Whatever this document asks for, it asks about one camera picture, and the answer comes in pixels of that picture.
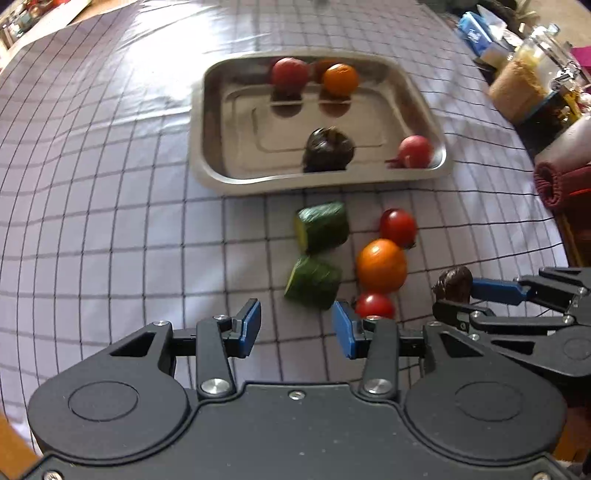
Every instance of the cluttered shelf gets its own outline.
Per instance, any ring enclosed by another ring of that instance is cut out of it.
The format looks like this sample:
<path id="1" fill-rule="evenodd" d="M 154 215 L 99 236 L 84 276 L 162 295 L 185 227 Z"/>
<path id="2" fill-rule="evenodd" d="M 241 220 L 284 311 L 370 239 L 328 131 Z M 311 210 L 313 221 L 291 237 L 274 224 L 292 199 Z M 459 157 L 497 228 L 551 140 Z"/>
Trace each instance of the cluttered shelf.
<path id="1" fill-rule="evenodd" d="M 505 8 L 502 19 L 478 5 L 478 14 L 466 12 L 457 21 L 457 33 L 489 83 L 492 103 L 513 124 L 534 163 L 536 189 L 554 214 L 569 264 L 589 266 L 589 47 L 559 43 L 555 24 L 527 26 L 511 12 Z"/>

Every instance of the table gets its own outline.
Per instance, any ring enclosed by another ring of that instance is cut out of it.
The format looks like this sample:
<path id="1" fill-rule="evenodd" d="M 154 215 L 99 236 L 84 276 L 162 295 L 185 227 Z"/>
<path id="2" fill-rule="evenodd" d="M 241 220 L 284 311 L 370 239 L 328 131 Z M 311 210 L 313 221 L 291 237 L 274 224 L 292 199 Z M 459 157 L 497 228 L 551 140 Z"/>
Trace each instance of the table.
<path id="1" fill-rule="evenodd" d="M 225 54 L 332 47 L 392 57 L 409 72 L 455 160 L 437 180 L 220 197 L 187 164 L 192 81 Z M 398 320 L 431 318 L 430 285 L 465 264 L 512 279 L 566 265 L 521 141 L 483 93 L 464 45 L 411 0 L 146 0 L 26 46 L 0 76 L 0 394 L 31 442 L 25 404 L 47 378 L 148 322 L 190 327 L 263 307 L 238 383 L 347 381 L 329 315 L 283 299 L 298 257 L 293 212 L 342 200 L 352 234 L 327 259 L 358 293 L 354 256 L 387 207 L 414 214 Z M 506 306 L 494 306 L 507 314 Z M 511 314 L 550 314 L 538 306 Z M 401 384 L 419 378 L 416 359 Z M 176 378 L 191 386 L 194 363 Z"/>

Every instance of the red tomato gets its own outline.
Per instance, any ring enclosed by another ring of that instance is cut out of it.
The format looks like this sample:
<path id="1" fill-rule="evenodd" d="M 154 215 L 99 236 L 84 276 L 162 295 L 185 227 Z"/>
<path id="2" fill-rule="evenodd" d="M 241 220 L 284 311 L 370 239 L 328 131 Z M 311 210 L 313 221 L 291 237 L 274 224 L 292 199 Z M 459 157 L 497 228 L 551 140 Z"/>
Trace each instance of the red tomato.
<path id="1" fill-rule="evenodd" d="M 306 62 L 289 57 L 281 59 L 273 65 L 271 83 L 280 92 L 301 93 L 308 83 L 309 75 Z"/>
<path id="2" fill-rule="evenodd" d="M 386 295 L 366 292 L 362 293 L 357 299 L 355 313 L 361 318 L 377 315 L 378 317 L 393 319 L 395 312 L 394 305 Z"/>
<path id="3" fill-rule="evenodd" d="M 431 142 L 420 135 L 405 138 L 398 147 L 398 161 L 406 168 L 427 168 L 432 156 Z"/>
<path id="4" fill-rule="evenodd" d="M 390 208 L 379 220 L 379 235 L 391 240 L 400 248 L 410 248 L 417 236 L 417 223 L 410 213 L 397 208 Z"/>

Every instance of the orange tomato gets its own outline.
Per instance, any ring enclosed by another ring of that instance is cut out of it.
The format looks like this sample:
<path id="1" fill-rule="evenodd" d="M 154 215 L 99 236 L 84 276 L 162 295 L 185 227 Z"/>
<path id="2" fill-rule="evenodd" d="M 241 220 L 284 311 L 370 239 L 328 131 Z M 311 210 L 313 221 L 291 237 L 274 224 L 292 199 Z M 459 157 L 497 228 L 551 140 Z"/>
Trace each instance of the orange tomato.
<path id="1" fill-rule="evenodd" d="M 353 67 L 337 63 L 326 70 L 322 82 L 327 92 L 338 97 L 346 97 L 359 86 L 359 75 Z"/>
<path id="2" fill-rule="evenodd" d="M 407 264 L 404 252 L 391 240 L 379 238 L 357 256 L 357 277 L 367 291 L 390 293 L 404 284 Z"/>

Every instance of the pink cloth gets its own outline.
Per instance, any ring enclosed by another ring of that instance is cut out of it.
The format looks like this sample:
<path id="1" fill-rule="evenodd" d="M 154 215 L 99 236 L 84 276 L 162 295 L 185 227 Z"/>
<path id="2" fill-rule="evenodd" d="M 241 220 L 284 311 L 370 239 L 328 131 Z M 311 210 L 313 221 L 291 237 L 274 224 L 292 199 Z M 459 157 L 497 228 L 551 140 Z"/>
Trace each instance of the pink cloth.
<path id="1" fill-rule="evenodd" d="M 582 67 L 591 69 L 591 47 L 573 47 L 570 52 Z"/>

